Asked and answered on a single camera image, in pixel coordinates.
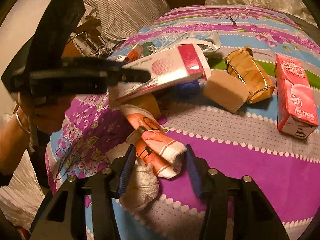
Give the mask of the person left forearm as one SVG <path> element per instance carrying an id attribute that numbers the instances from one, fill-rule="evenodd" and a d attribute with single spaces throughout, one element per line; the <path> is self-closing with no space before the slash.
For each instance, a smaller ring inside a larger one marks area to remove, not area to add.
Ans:
<path id="1" fill-rule="evenodd" d="M 30 141 L 29 121 L 21 107 L 1 129 L 1 174 L 13 174 Z"/>

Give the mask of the person left hand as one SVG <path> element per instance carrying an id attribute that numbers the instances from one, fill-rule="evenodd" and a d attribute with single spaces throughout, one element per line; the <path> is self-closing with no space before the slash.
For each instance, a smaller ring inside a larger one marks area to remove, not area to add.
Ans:
<path id="1" fill-rule="evenodd" d="M 66 111 L 71 107 L 74 95 L 61 96 L 54 103 L 35 106 L 28 93 L 18 93 L 18 118 L 24 129 L 30 131 L 29 124 L 44 133 L 57 132 L 62 128 Z"/>

